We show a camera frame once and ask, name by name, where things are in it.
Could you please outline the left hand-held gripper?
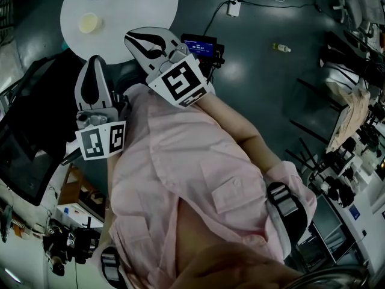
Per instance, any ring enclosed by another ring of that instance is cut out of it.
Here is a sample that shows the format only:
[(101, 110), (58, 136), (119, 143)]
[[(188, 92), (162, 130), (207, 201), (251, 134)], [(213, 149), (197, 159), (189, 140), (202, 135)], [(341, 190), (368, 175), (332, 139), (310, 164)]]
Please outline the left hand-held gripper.
[(85, 161), (109, 158), (122, 152), (125, 144), (126, 122), (119, 119), (118, 110), (112, 107), (105, 66), (102, 57), (92, 56), (81, 69), (75, 85), (78, 109), (96, 109), (76, 115), (75, 135)]

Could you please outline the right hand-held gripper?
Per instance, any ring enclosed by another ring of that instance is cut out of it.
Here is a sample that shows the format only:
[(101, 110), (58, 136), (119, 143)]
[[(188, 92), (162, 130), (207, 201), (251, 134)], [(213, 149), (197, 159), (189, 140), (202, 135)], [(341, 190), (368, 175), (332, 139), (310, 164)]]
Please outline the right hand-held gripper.
[[(147, 85), (171, 105), (188, 108), (207, 94), (215, 94), (214, 86), (199, 68), (198, 59), (170, 30), (136, 28), (126, 33), (124, 43), (148, 75), (157, 71)], [(166, 60), (166, 52), (174, 48)]]

